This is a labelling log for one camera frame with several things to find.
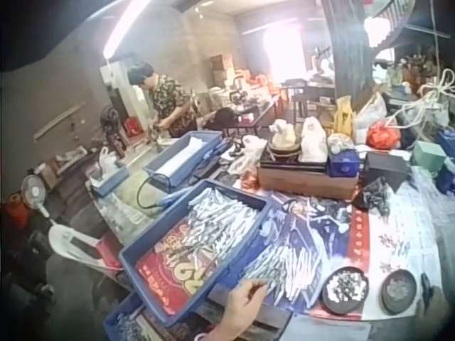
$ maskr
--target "white paper sheet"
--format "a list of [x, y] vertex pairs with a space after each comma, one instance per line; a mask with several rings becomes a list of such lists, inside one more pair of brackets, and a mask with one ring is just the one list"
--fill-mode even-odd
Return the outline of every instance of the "white paper sheet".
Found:
[[367, 341], [370, 330], [371, 324], [366, 322], [323, 320], [294, 315], [279, 341]]
[[187, 147], [179, 151], [172, 159], [163, 164], [156, 172], [163, 174], [169, 178], [199, 149], [201, 149], [203, 144], [204, 143], [201, 139], [191, 137]]

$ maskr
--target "blue box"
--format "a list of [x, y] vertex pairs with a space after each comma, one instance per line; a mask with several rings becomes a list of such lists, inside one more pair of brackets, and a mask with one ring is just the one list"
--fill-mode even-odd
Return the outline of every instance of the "blue box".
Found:
[[455, 158], [455, 131], [438, 131], [434, 140], [450, 158]]
[[120, 331], [117, 328], [117, 318], [120, 314], [131, 315], [141, 305], [141, 298], [137, 293], [130, 293], [108, 316], [102, 321], [109, 341], [122, 341]]
[[[203, 161], [204, 156], [207, 153], [210, 153], [210, 151], [221, 142], [222, 136], [223, 133], [221, 131], [189, 131], [144, 167], [144, 170], [152, 177], [149, 179], [150, 184], [166, 193], [173, 192], [173, 190], [190, 176], [193, 170]], [[168, 178], [165, 175], [156, 173], [162, 165], [188, 146], [191, 137], [201, 139], [204, 142], [202, 148], [176, 170], [171, 177]]]
[[128, 178], [129, 172], [126, 166], [122, 166], [119, 170], [114, 173], [109, 179], [107, 179], [100, 187], [92, 186], [93, 190], [100, 196], [105, 197], [111, 193], [118, 185], [120, 185], [126, 178]]
[[360, 157], [355, 149], [328, 155], [328, 176], [331, 178], [355, 178], [360, 171]]
[[[181, 311], [177, 312], [175, 315], [168, 315], [161, 306], [160, 301], [155, 298], [154, 294], [145, 283], [145, 280], [136, 270], [136, 263], [145, 255], [145, 253], [151, 251], [155, 244], [189, 213], [189, 202], [200, 195], [206, 188], [218, 189], [223, 195], [232, 199], [237, 199], [256, 210], [259, 210], [259, 215], [244, 240], [231, 251], [230, 255], [218, 266], [210, 278], [205, 281], [198, 292], [190, 297]], [[210, 293], [210, 290], [217, 282], [221, 281], [227, 275], [237, 276], [237, 272], [231, 273], [232, 270], [230, 265], [241, 260], [248, 247], [259, 234], [262, 222], [266, 218], [269, 210], [270, 203], [267, 199], [251, 195], [235, 188], [227, 187], [222, 183], [213, 180], [202, 180], [195, 185], [191, 191], [178, 199], [152, 224], [152, 226], [150, 226], [150, 228], [143, 232], [135, 242], [123, 248], [120, 252], [119, 258], [124, 266], [125, 273], [130, 277], [134, 289], [141, 296], [148, 311], [166, 327], [169, 327], [177, 323], [187, 313], [195, 310], [205, 300]]]

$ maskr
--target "basket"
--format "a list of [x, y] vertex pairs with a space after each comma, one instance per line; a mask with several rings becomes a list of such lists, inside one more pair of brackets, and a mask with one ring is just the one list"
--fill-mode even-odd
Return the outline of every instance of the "basket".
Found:
[[277, 148], [272, 145], [272, 140], [267, 142], [267, 150], [269, 151], [270, 155], [274, 158], [289, 158], [291, 156], [299, 155], [301, 147], [301, 137], [298, 136], [296, 138], [296, 143], [289, 148]]

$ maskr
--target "blue plastic crate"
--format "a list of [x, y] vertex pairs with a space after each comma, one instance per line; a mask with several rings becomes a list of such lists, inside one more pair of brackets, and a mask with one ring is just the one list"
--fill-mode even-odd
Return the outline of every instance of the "blue plastic crate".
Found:
[[92, 186], [92, 188], [100, 197], [105, 197], [111, 193], [118, 185], [120, 185], [126, 178], [128, 178], [128, 176], [128, 168], [126, 166], [122, 166], [100, 187]]
[[[161, 306], [154, 294], [146, 285], [145, 280], [136, 270], [137, 261], [145, 255], [148, 251], [152, 250], [154, 245], [160, 241], [165, 234], [179, 223], [189, 213], [189, 202], [200, 195], [206, 188], [216, 188], [223, 195], [237, 199], [246, 205], [259, 210], [257, 220], [252, 226], [252, 229], [245, 236], [244, 240], [239, 243], [231, 252], [230, 255], [223, 261], [222, 264], [213, 272], [198, 292], [190, 297], [188, 302], [183, 306], [181, 311], [175, 315], [169, 315]], [[243, 192], [241, 190], [227, 187], [222, 183], [213, 180], [202, 180], [194, 188], [178, 199], [167, 211], [165, 211], [155, 223], [150, 226], [135, 242], [125, 247], [120, 252], [120, 261], [124, 266], [126, 274], [130, 277], [136, 292], [141, 296], [145, 306], [148, 308], [156, 318], [162, 322], [166, 327], [177, 323], [181, 318], [186, 316], [187, 313], [195, 310], [210, 293], [212, 287], [228, 274], [230, 276], [237, 276], [238, 274], [231, 273], [230, 265], [241, 260], [248, 247], [251, 245], [255, 237], [259, 234], [262, 222], [270, 210], [270, 203], [267, 199], [256, 195]]]
[[120, 314], [130, 315], [141, 305], [143, 305], [143, 303], [139, 295], [137, 293], [130, 293], [127, 298], [106, 316], [102, 324], [110, 341], [122, 341], [120, 338], [120, 331], [117, 327], [118, 316]]
[[[171, 160], [179, 151], [187, 147], [191, 137], [201, 139], [204, 142], [202, 148], [169, 178], [165, 175], [156, 173], [162, 165]], [[221, 142], [221, 139], [222, 133], [220, 131], [189, 131], [144, 167], [144, 170], [151, 177], [149, 180], [150, 184], [166, 193], [173, 192], [173, 190], [177, 188], [202, 162], [205, 154], [210, 153], [210, 151]]]
[[450, 158], [455, 158], [455, 131], [438, 131], [435, 142], [439, 144]]

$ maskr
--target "white fan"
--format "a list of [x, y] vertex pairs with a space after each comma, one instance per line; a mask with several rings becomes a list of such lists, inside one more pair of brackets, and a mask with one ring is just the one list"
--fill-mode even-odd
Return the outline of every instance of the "white fan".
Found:
[[39, 210], [41, 214], [50, 220], [52, 225], [55, 221], [50, 218], [49, 212], [44, 208], [43, 203], [46, 198], [46, 187], [37, 175], [28, 175], [22, 180], [21, 194], [23, 201], [34, 210]]

